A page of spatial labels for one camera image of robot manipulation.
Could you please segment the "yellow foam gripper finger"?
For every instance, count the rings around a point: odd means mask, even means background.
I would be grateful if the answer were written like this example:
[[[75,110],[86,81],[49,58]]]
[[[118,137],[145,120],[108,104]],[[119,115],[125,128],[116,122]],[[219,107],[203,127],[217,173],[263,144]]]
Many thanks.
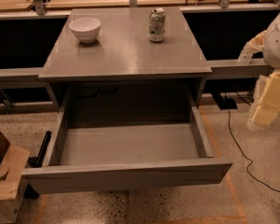
[[[259,76],[253,98],[246,126],[257,132],[269,127],[280,113],[280,69],[268,77]]]

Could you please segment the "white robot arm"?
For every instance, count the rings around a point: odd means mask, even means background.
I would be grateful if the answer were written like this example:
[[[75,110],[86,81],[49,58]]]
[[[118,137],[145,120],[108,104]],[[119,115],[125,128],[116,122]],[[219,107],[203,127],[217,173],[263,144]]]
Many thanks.
[[[260,76],[256,83],[246,124],[254,132],[269,127],[280,113],[280,13],[268,26],[262,46],[263,60],[274,70],[268,77]]]

